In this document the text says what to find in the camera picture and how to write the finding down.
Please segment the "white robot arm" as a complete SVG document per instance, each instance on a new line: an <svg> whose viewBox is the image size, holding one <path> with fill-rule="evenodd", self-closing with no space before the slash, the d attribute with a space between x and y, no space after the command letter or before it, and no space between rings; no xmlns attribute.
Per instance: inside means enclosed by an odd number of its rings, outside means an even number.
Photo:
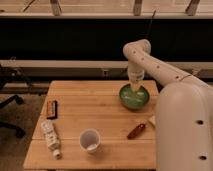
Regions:
<svg viewBox="0 0 213 171"><path fill-rule="evenodd" d="M159 82L155 107L156 170L213 171L213 87L150 55L146 39L124 45L128 77Z"/></svg>

